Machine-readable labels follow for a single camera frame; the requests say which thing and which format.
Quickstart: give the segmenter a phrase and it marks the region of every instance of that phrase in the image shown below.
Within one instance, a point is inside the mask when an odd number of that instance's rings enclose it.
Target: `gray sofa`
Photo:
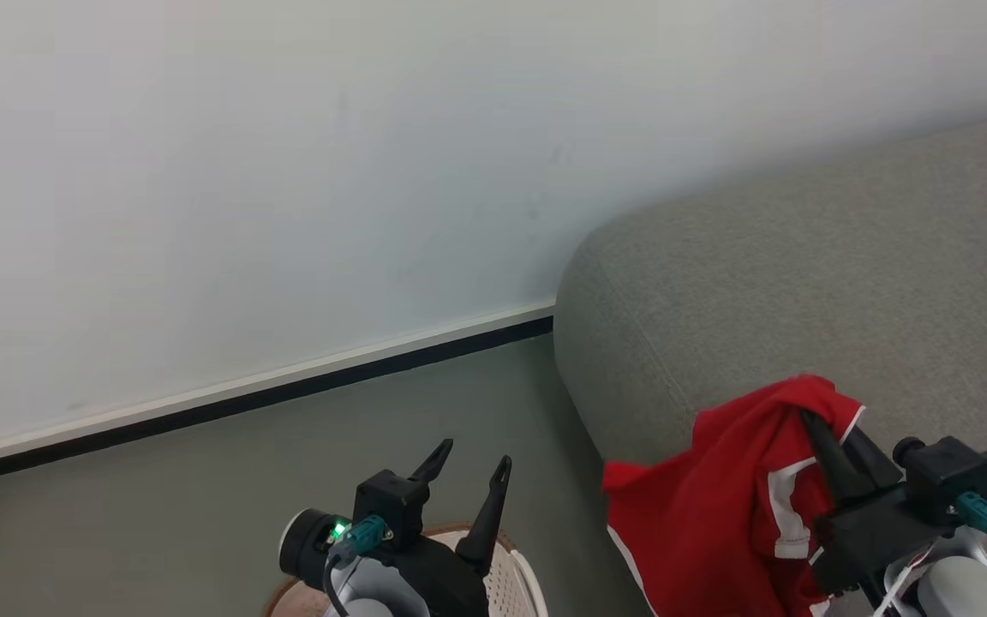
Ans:
[[[611,223],[565,270],[553,335],[606,459],[683,452],[697,410],[799,372],[866,403],[886,452],[986,449],[987,124]]]

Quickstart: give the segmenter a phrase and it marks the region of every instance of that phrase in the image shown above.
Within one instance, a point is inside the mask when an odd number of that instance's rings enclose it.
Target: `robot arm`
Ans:
[[[931,446],[910,437],[898,442],[890,461],[860,429],[840,445],[816,414],[804,410],[803,421],[835,504],[815,522],[823,552],[812,569],[823,592],[861,589],[870,605],[878,607],[896,574],[926,549],[932,554],[924,567],[939,565],[936,554],[947,554],[948,547],[960,549],[952,555],[968,555],[987,565],[987,555],[967,529],[987,534],[987,450],[975,452],[953,437]],[[926,578],[944,581],[919,586],[927,590],[925,610],[947,589],[948,575],[941,572],[948,567],[954,566],[928,567],[921,578],[921,583]],[[976,577],[976,584],[960,587],[960,593],[980,595],[987,602],[987,577]],[[886,614],[920,614],[896,598],[890,601],[893,606]]]
[[[482,510],[453,551],[422,535],[428,484],[439,475],[451,449],[451,439],[441,442],[411,476],[383,470],[362,482],[356,488],[352,519],[316,509],[299,512],[281,540],[281,570],[327,594],[337,590],[333,604],[341,617],[361,598],[378,602],[394,617],[488,617],[482,578],[494,557],[512,460],[501,459]],[[365,538],[371,520],[382,525],[375,523],[374,536]],[[381,613],[368,602],[354,606]]]

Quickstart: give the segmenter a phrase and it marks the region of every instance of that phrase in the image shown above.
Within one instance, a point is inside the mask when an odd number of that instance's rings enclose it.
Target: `cable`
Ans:
[[[338,617],[349,617],[348,610],[345,610],[345,606],[341,605],[341,598],[338,597],[338,591],[333,589],[333,578],[330,577],[334,567],[338,566],[339,561],[341,561],[341,558],[333,555],[326,562],[326,569],[322,572],[322,590],[326,593],[326,597],[330,598],[330,604],[333,605],[334,610],[337,610]]]

